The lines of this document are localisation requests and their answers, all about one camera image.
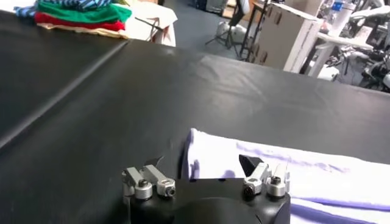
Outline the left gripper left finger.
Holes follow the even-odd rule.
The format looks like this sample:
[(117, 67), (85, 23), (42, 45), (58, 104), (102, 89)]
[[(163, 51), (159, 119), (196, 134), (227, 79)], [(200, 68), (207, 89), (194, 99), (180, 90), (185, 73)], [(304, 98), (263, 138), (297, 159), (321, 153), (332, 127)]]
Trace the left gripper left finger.
[(162, 156), (147, 160), (141, 169), (136, 167), (125, 168), (121, 172), (123, 198), (135, 197), (137, 200), (149, 200), (154, 191), (162, 198), (174, 198), (176, 195), (176, 181), (166, 177), (157, 165)]

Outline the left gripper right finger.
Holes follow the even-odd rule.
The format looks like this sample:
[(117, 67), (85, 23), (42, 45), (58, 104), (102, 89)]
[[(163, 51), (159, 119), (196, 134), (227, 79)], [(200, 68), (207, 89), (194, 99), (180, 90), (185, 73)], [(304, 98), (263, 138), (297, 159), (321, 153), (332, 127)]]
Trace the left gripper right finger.
[(287, 164), (279, 163), (272, 169), (261, 159), (255, 164), (252, 158), (239, 156), (239, 162), (246, 177), (243, 179), (243, 195), (254, 198), (265, 189), (274, 198), (283, 198), (290, 190), (290, 172)]

